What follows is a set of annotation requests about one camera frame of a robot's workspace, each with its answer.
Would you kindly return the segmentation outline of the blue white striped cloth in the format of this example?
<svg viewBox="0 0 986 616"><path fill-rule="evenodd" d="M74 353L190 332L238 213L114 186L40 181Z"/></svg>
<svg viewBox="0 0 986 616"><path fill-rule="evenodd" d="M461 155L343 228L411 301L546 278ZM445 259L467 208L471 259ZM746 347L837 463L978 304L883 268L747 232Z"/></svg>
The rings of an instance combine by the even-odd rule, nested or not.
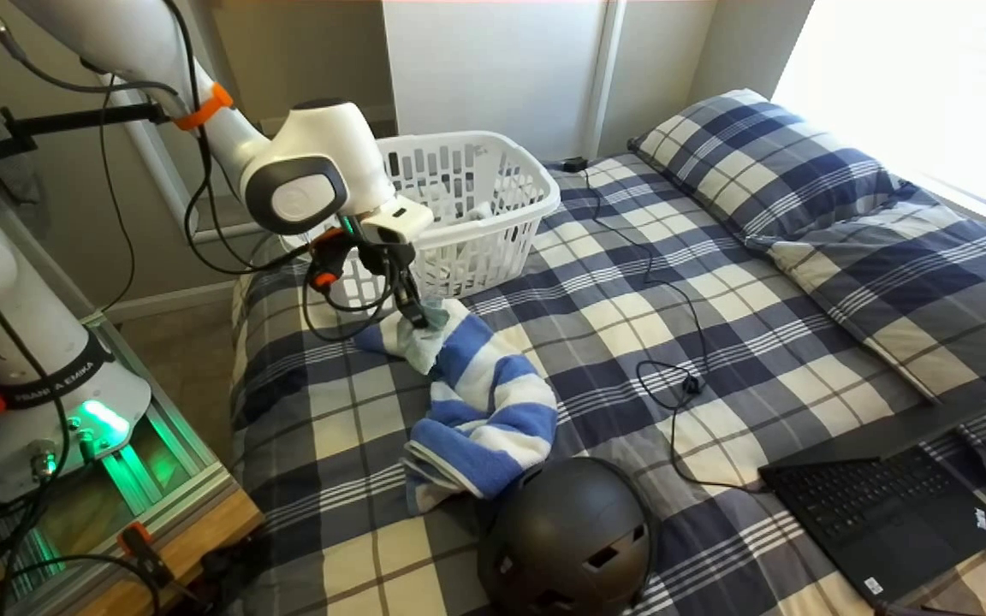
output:
<svg viewBox="0 0 986 616"><path fill-rule="evenodd" d="M391 313L353 339L430 381L401 457L413 515L455 496L496 498L548 459L558 425L553 389L504 335L454 298L424 311L426 328Z"/></svg>

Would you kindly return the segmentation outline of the white plastic laundry basket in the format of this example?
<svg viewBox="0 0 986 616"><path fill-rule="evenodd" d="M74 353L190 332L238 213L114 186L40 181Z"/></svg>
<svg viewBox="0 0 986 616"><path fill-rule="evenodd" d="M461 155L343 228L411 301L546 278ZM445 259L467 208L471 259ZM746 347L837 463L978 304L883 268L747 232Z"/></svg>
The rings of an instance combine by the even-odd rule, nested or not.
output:
<svg viewBox="0 0 986 616"><path fill-rule="evenodd" d="M550 172L499 133L395 136L380 139L378 149L395 190L434 216L409 269L423 304L520 276L540 223L561 203Z"/></svg>

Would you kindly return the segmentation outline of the white door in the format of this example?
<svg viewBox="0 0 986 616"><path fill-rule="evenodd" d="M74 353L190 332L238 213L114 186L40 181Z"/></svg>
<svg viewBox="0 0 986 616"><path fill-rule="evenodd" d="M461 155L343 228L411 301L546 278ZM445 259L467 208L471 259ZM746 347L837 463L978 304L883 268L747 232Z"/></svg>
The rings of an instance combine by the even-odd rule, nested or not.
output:
<svg viewBox="0 0 986 616"><path fill-rule="evenodd" d="M383 0L396 127L490 130L540 159L587 155L625 0Z"/></svg>

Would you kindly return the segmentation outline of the blue plaid bed cover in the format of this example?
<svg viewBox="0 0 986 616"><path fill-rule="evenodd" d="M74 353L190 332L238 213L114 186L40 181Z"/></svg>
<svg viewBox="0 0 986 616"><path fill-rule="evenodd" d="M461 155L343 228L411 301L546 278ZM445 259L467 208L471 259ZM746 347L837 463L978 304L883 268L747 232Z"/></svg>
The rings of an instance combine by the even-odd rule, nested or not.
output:
<svg viewBox="0 0 986 616"><path fill-rule="evenodd" d="M562 204L523 273L466 307L531 360L558 410L552 459L637 484L657 555L627 616L868 616L758 469L933 400L767 256L627 153L555 173ZM306 261L234 302L235 464L264 514L235 616L496 616L477 502L408 511L403 446L430 383L341 339ZM924 443L986 504L986 418ZM986 549L901 600L986 616Z"/></svg>

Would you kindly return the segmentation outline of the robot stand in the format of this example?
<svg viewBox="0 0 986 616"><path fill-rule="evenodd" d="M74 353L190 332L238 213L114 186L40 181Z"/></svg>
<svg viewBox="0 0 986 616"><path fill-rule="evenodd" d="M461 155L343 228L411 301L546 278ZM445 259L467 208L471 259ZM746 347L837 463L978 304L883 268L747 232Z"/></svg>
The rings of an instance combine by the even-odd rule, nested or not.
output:
<svg viewBox="0 0 986 616"><path fill-rule="evenodd" d="M242 542L263 521L261 511L175 402L104 317L86 326L151 389L150 406L117 451L58 478L39 521L17 547L3 583L0 616L172 616L198 606L188 596L203 577L202 559ZM116 536L133 521L175 581L158 589L128 560Z"/></svg>

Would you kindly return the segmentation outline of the black helmet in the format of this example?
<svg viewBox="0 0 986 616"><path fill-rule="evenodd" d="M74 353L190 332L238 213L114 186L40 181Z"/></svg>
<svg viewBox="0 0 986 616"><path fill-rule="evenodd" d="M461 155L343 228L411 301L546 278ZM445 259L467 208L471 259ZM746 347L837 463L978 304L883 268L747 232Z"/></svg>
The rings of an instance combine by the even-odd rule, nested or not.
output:
<svg viewBox="0 0 986 616"><path fill-rule="evenodd" d="M656 534L618 465L551 461L478 512L478 581L496 616L621 616L644 596Z"/></svg>

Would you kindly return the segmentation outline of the blue plaid pillow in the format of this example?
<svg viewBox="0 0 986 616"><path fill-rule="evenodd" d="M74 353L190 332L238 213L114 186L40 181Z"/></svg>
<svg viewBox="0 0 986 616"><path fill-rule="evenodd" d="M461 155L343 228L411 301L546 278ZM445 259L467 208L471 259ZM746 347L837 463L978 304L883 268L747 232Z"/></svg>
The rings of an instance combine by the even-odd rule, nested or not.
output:
<svg viewBox="0 0 986 616"><path fill-rule="evenodd" d="M927 398L986 399L986 225L903 202L766 253Z"/></svg>
<svg viewBox="0 0 986 616"><path fill-rule="evenodd" d="M872 213L905 184L750 89L696 102L627 147L741 239L801 237Z"/></svg>

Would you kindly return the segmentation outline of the black laptop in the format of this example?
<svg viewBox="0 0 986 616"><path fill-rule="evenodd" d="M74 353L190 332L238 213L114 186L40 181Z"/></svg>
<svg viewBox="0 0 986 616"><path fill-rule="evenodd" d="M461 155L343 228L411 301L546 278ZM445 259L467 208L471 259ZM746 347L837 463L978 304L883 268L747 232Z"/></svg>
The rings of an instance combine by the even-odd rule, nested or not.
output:
<svg viewBox="0 0 986 616"><path fill-rule="evenodd" d="M760 468L764 486L873 608L986 549L986 504L923 444L986 416L986 398L923 403Z"/></svg>

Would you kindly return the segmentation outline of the window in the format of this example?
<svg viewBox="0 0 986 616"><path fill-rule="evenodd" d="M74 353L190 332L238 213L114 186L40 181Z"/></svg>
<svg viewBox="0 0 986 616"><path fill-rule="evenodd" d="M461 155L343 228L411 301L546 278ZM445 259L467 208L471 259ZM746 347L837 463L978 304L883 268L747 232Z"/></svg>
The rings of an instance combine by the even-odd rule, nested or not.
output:
<svg viewBox="0 0 986 616"><path fill-rule="evenodd" d="M986 217L986 0L815 0L772 101Z"/></svg>

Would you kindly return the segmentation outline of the orange handled clamp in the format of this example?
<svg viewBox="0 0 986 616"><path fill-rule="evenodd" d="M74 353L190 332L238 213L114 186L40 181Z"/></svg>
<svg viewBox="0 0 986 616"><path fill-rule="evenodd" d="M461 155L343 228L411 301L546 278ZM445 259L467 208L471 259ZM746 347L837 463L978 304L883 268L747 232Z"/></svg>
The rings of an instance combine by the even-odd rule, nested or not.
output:
<svg viewBox="0 0 986 616"><path fill-rule="evenodd" d="M144 573L145 580L158 589L167 589L175 581L172 571L154 549L149 531L141 522L128 524L116 536L116 542L128 560Z"/></svg>

